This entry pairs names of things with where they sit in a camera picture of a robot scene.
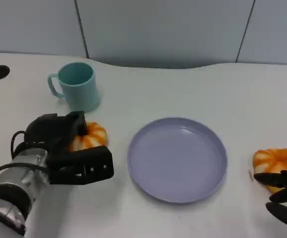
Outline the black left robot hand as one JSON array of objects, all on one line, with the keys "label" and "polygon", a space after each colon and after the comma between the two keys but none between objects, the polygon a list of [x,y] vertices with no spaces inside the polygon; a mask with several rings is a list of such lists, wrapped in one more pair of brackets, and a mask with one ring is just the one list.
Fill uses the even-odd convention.
[{"label": "black left robot hand", "polygon": [[24,142],[29,147],[47,150],[50,184],[85,185],[112,178],[112,153],[106,146],[69,151],[73,139],[85,134],[83,111],[65,116],[45,114],[29,124]]}]

